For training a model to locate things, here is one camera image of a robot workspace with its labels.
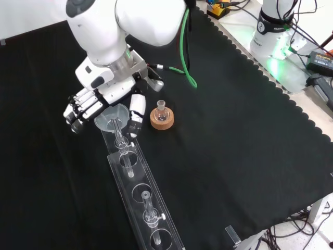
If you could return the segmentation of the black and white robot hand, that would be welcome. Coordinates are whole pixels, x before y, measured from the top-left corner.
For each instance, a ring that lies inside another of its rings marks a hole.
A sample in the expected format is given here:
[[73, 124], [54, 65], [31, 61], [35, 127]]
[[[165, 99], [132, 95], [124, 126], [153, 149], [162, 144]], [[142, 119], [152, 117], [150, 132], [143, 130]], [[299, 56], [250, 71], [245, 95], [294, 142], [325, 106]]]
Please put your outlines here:
[[136, 138], [142, 128], [146, 98], [137, 87], [137, 82], [133, 77], [118, 83], [111, 81], [103, 83], [93, 90], [81, 89], [69, 97], [63, 117], [72, 132], [79, 133], [86, 123], [95, 119], [108, 107], [122, 102], [128, 96], [131, 97], [129, 135]]

